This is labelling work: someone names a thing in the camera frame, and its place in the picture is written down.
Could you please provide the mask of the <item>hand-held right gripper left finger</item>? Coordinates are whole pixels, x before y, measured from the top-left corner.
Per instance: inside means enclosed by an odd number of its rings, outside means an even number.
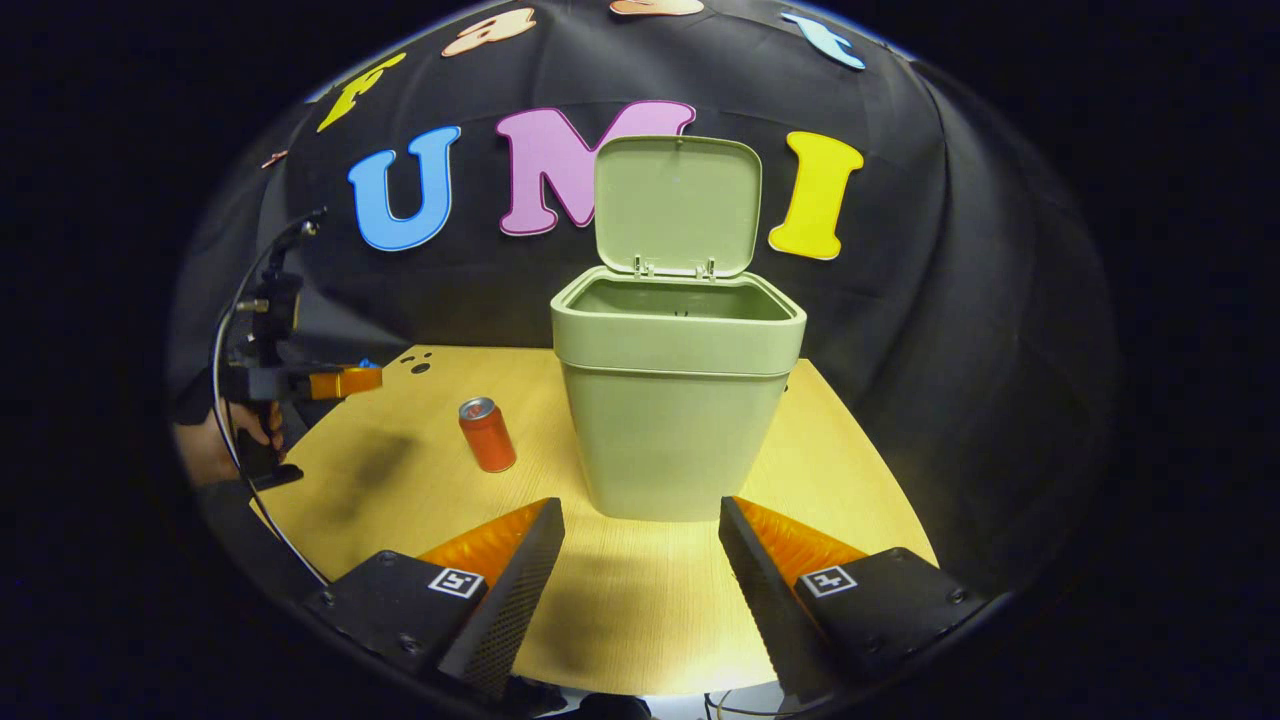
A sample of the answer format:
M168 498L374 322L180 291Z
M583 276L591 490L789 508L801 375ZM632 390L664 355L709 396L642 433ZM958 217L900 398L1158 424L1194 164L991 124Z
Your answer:
M383 550L305 607L399 676L500 701L563 539L561 501L540 498L419 556Z

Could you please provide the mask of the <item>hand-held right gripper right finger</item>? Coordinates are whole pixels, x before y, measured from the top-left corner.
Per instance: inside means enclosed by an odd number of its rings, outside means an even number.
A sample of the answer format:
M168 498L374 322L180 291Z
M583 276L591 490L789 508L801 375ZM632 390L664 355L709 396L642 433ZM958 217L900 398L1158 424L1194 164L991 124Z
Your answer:
M718 537L781 689L803 705L905 682L991 612L908 548L868 553L737 496L721 501Z

